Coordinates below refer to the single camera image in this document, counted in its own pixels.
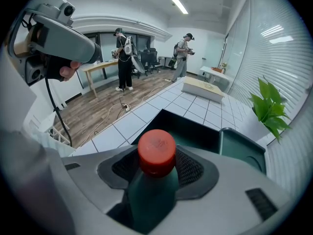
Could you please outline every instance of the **potted plant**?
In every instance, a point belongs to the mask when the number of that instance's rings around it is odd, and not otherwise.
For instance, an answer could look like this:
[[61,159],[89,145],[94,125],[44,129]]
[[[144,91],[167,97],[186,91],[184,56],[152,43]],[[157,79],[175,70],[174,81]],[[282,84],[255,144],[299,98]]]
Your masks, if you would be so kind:
[[227,66],[227,62],[222,62],[222,63],[221,63],[221,66],[222,66],[222,74],[224,74],[225,68],[226,68],[226,66]]
[[278,130],[290,129],[285,121],[280,118],[289,118],[284,112],[283,99],[278,90],[266,79],[267,83],[260,78],[258,80],[263,98],[250,93],[251,98],[249,100],[253,102],[252,111],[240,126],[240,132],[253,141],[257,141],[272,132],[279,142]]

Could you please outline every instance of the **white tile floor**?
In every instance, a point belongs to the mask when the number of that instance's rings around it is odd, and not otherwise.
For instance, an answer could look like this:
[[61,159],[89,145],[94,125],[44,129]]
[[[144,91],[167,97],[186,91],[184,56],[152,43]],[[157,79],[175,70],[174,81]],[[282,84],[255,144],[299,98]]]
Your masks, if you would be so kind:
[[188,110],[190,105],[192,104],[191,101],[179,96],[178,98],[176,98],[173,103],[175,103],[176,105]]
[[146,123],[151,121],[156,116],[156,114],[158,114],[158,112],[159,110],[157,108],[153,107],[151,104],[148,103],[142,105],[141,107],[133,111],[133,113],[137,117],[139,117]]
[[211,102],[209,103],[209,107],[207,109],[220,117],[222,116],[222,110],[214,104],[211,104]]
[[185,115],[185,113],[187,111],[186,109],[176,105],[175,103],[170,103],[170,105],[167,106],[165,109],[169,112],[173,112],[173,113],[180,115],[180,116]]
[[162,110],[163,108],[168,106],[170,103],[171,103],[170,101],[168,101],[168,100],[166,100],[160,96],[157,96],[154,99],[152,99],[151,101],[149,101],[149,104],[158,108],[159,110]]
[[166,100],[169,100],[169,101],[172,102],[173,100],[175,100],[175,99],[178,97],[178,95],[166,91],[166,92],[160,94],[160,97],[163,97],[163,98],[165,98]]
[[198,104],[193,103],[189,107],[188,111],[190,111],[191,113],[193,113],[193,114],[195,114],[195,115],[197,115],[197,116],[199,116],[199,117],[201,117],[203,119],[205,118],[206,109],[204,107],[201,107]]
[[161,109],[219,131],[238,130],[251,108],[225,94],[222,103],[181,91],[184,79],[165,88],[119,118],[91,141],[78,148],[73,156],[106,151],[132,143]]
[[209,100],[205,100],[204,98],[202,97],[197,97],[195,100],[194,100],[194,103],[195,104],[198,104],[204,108],[207,109],[207,107],[209,106]]
[[126,140],[118,132],[118,130],[114,127],[114,125],[111,125],[107,129],[105,129],[103,132],[100,132],[96,137],[94,137],[92,141],[97,151],[101,152],[101,151],[107,151],[107,150],[117,148]]
[[197,123],[200,123],[200,124],[203,124],[203,121],[204,121],[203,118],[191,113],[190,111],[186,112],[186,114],[184,115],[184,118],[190,119],[190,120],[197,122]]

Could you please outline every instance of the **pants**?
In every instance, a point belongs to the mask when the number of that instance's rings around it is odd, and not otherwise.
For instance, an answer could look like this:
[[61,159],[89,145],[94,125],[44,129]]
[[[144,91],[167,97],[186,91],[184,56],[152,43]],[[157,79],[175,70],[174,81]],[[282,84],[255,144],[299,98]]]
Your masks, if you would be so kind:
[[118,79],[119,79],[119,88],[126,89],[132,86],[132,59],[128,59],[126,62],[118,60]]
[[183,61],[182,58],[177,59],[177,68],[174,72],[173,82],[177,80],[178,77],[184,77],[187,73],[187,61]]

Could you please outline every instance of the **desk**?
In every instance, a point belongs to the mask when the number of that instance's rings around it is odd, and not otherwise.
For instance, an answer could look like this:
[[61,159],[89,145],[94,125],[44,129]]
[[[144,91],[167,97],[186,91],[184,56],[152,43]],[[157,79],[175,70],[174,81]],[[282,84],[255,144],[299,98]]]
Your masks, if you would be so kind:
[[228,80],[229,82],[233,82],[234,80],[220,72],[212,70],[210,67],[202,66],[201,71],[203,71],[205,74],[211,75],[211,78],[209,79],[208,83],[212,84],[215,80],[215,77],[220,77],[222,79]]
[[165,66],[166,65],[166,59],[167,58],[172,58],[172,57],[158,57],[158,60],[159,60],[159,62],[160,62],[160,59],[164,59],[164,68],[170,68],[171,70],[173,70],[173,68],[172,67],[169,67],[169,66]]
[[92,82],[92,78],[91,78],[91,72],[97,71],[100,69],[104,69],[104,68],[112,66],[112,65],[117,65],[117,63],[118,63],[118,59],[113,59],[113,60],[110,60],[108,62],[99,63],[95,66],[90,66],[90,67],[82,69],[82,71],[86,73],[89,88],[90,88],[90,90],[93,90],[93,93],[94,93],[96,98],[98,98],[98,96],[97,96],[95,87],[93,86],[93,82]]

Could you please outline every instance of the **wooden table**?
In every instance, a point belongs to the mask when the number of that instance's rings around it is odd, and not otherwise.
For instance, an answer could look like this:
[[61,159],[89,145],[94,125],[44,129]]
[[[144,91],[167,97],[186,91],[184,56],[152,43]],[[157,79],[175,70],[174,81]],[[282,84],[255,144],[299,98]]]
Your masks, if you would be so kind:
[[94,93],[96,98],[98,98],[98,96],[97,96],[95,87],[93,85],[91,73],[93,71],[104,69],[104,68],[112,66],[112,65],[117,65],[117,63],[118,63],[118,59],[113,59],[113,60],[110,60],[108,62],[99,63],[99,64],[97,64],[95,66],[89,66],[88,68],[82,69],[82,71],[86,73],[86,77],[87,77],[87,80],[88,80],[89,88],[90,88],[90,90],[93,90],[93,93]]

